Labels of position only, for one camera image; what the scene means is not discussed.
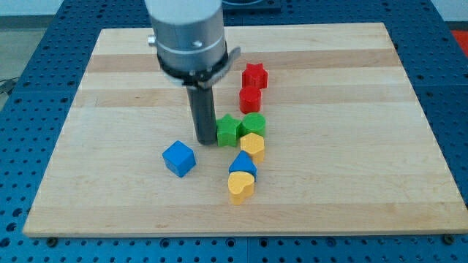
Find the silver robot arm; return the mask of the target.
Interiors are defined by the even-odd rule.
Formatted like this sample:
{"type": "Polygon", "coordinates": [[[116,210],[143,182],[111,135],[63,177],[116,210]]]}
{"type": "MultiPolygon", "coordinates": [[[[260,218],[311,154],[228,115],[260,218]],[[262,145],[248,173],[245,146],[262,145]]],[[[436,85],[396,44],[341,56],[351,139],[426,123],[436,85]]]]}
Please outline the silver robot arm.
{"type": "Polygon", "coordinates": [[[161,69],[182,85],[211,88],[241,56],[227,50],[221,0],[145,0],[161,69]]]}

